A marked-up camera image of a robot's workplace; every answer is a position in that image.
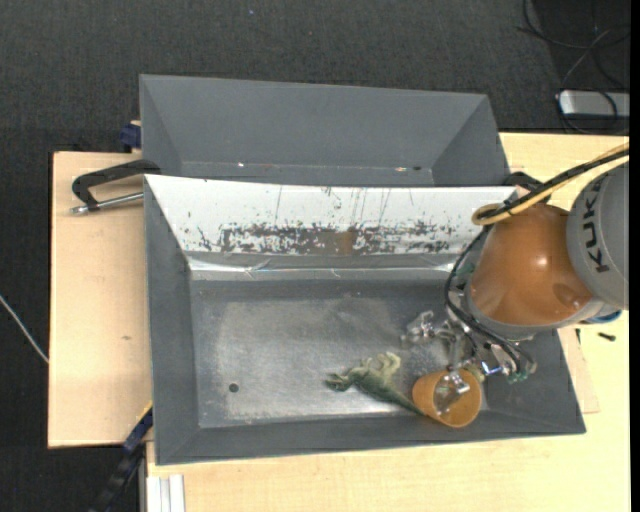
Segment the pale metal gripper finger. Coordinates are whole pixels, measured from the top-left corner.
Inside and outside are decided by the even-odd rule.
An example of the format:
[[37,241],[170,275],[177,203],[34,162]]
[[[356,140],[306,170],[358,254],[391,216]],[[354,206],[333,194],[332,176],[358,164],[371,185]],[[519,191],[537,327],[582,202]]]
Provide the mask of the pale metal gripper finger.
[[433,341],[444,323],[445,315],[442,312],[428,310],[419,313],[405,326],[400,336],[401,347],[411,348]]
[[433,402],[436,413],[438,415],[447,413],[451,406],[469,392],[470,389],[471,386],[459,372],[446,372],[438,380],[434,388]]

